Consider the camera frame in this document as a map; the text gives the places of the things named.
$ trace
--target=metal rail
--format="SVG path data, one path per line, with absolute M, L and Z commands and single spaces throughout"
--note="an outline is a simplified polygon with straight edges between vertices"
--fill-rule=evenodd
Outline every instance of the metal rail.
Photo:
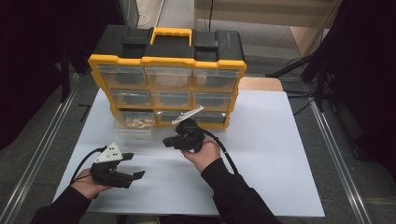
M 346 163 L 344 162 L 340 149 L 335 142 L 325 114 L 318 110 L 315 102 L 311 103 L 311 108 L 314 112 L 315 118 L 317 119 L 318 126 L 323 134 L 330 155 L 332 156 L 335 169 L 337 170 L 338 176 L 344 186 L 346 196 L 348 197 L 352 210 L 355 213 L 356 219 L 360 224 L 372 224 L 373 221 L 370 219 L 369 213 L 364 205 L 364 201 L 355 185 L 355 182 L 353 181 Z
M 35 177 L 38 173 L 38 170 L 43 163 L 47 152 L 50 149 L 52 141 L 59 130 L 59 127 L 64 120 L 64 116 L 69 109 L 76 92 L 77 85 L 79 84 L 81 78 L 79 74 L 74 74 L 73 79 L 71 81 L 71 91 L 66 100 L 59 105 L 52 121 L 49 124 L 46 132 L 43 135 L 37 149 L 35 150 L 35 154 L 27 165 L 20 181 L 12 190 L 11 196 L 8 200 L 6 208 L 4 209 L 2 215 L 0 216 L 0 224 L 9 224 L 13 223 L 15 217 L 17 216 L 21 205 L 26 198 L 27 193 L 29 192 L 30 187 L 32 186 Z

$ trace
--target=metal frame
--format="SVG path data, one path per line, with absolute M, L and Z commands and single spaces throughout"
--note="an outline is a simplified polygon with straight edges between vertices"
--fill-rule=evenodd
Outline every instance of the metal frame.
M 49 124 L 49 127 L 47 128 L 43 138 L 41 139 L 37 149 L 35 150 L 35 154 L 27 165 L 20 181 L 15 186 L 14 190 L 12 190 L 8 203 L 2 215 L 0 216 L 0 224 L 8 224 L 14 222 L 14 219 L 17 216 L 21 205 L 26 198 L 27 193 L 35 180 L 35 176 L 37 175 L 41 164 L 46 158 L 52 141 L 56 136 L 56 133 L 58 132 L 62 121 L 64 120 L 64 116 L 66 115 L 71 103 L 73 102 L 76 88 L 81 80 L 80 76 L 81 75 L 77 73 L 74 74 L 71 82 L 70 94 L 65 99 L 65 101 L 59 105 L 54 117 L 52 118 L 52 121 Z

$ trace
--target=white table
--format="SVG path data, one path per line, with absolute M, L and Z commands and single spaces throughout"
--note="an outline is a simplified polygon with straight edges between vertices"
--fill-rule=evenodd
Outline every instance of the white table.
M 89 212 L 114 214 L 217 215 L 212 189 L 179 150 L 163 139 L 174 127 L 158 130 L 152 141 L 126 141 L 113 133 L 114 118 L 105 94 L 99 91 L 76 148 L 64 172 L 57 198 L 68 186 L 80 161 L 92 150 L 112 142 L 133 152 L 118 171 L 145 170 L 128 189 L 110 189 L 92 201 Z M 282 91 L 240 91 L 230 127 L 210 130 L 227 147 L 240 174 L 257 190 L 276 216 L 324 217 L 290 104 Z M 91 167 L 93 155 L 83 168 Z

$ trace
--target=black device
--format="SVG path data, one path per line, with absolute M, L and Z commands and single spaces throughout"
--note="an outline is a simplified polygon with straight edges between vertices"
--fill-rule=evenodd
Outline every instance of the black device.
M 73 174 L 70 184 L 76 181 L 75 178 L 78 170 L 81 168 L 85 160 L 87 160 L 95 152 L 101 152 L 101 155 L 99 155 L 99 157 L 92 164 L 90 174 L 92 179 L 97 184 L 114 188 L 128 189 L 134 180 L 141 179 L 146 172 L 140 171 L 133 173 L 132 175 L 117 172 L 117 166 L 120 164 L 120 162 L 131 160 L 134 156 L 134 153 L 120 153 L 117 145 L 113 143 L 109 147 L 105 146 L 97 148 L 96 150 L 89 153 L 79 164 L 77 170 Z
M 199 152 L 205 139 L 204 132 L 193 119 L 185 119 L 176 127 L 177 135 L 163 139 L 166 147 Z
M 123 153 L 123 161 L 129 161 L 134 153 Z M 115 188 L 128 189 L 134 180 L 141 179 L 146 171 L 127 175 L 117 172 L 117 166 L 121 161 L 108 161 L 102 163 L 94 163 L 90 170 L 93 180 L 100 184 Z
M 200 128 L 194 119 L 183 119 L 176 126 L 175 131 L 177 132 L 176 136 L 166 137 L 163 139 L 163 144 L 166 147 L 174 147 L 175 149 L 180 150 L 193 150 L 194 153 L 198 153 L 201 150 L 203 141 L 207 135 L 213 138 L 213 140 L 215 140 L 215 142 L 219 145 L 225 157 L 227 158 L 227 161 L 233 168 L 233 173 L 238 174 L 238 170 L 236 169 L 236 166 L 233 163 L 233 160 L 231 159 L 225 146 L 213 133 Z

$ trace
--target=hand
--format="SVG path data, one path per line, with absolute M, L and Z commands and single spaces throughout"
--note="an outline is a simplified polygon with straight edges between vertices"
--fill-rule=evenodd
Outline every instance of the hand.
M 85 169 L 76 177 L 76 181 L 71 185 L 87 199 L 95 198 L 100 192 L 111 189 L 109 186 L 98 185 L 93 181 L 90 169 Z
M 188 150 L 181 150 L 184 157 L 194 163 L 197 170 L 201 173 L 210 163 L 220 158 L 220 149 L 218 144 L 209 140 L 204 139 L 201 150 L 197 153 L 190 152 Z

